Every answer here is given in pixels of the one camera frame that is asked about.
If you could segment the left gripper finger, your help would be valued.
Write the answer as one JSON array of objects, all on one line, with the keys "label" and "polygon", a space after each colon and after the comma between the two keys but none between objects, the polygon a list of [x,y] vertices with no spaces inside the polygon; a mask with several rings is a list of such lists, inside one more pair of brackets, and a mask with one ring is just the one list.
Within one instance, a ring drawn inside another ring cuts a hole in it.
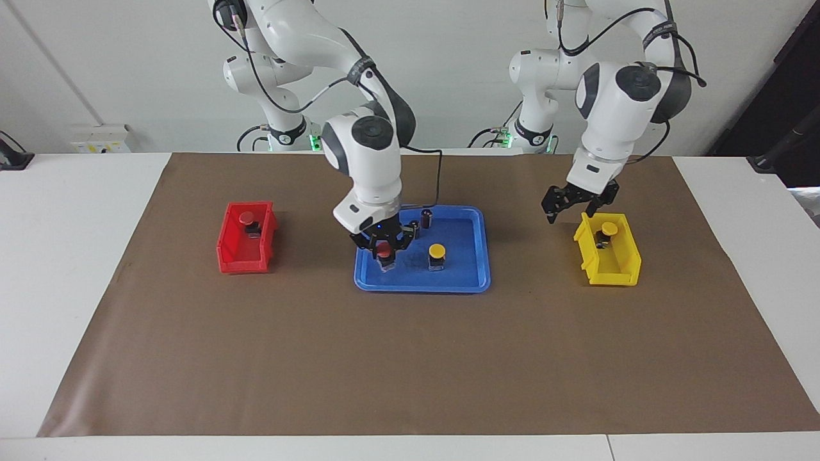
[{"label": "left gripper finger", "polygon": [[607,184],[599,195],[591,195],[585,209],[585,214],[592,218],[603,206],[609,206],[618,195],[619,184]]},{"label": "left gripper finger", "polygon": [[541,201],[541,208],[550,225],[556,222],[557,216],[559,216],[563,210],[571,206],[571,190],[557,186],[549,187]]}]

